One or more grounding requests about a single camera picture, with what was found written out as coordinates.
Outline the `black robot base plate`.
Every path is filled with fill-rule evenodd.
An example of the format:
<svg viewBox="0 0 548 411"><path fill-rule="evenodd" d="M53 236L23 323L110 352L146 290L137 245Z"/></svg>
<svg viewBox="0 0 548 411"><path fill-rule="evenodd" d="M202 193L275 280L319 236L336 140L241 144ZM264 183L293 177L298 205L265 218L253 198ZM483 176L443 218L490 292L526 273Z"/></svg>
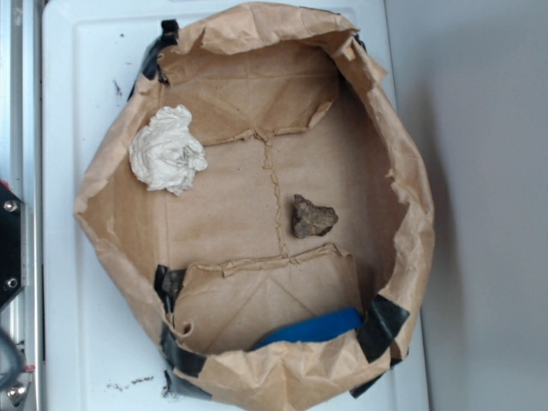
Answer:
<svg viewBox="0 0 548 411"><path fill-rule="evenodd" d="M1 180L1 311L26 286L25 203Z"/></svg>

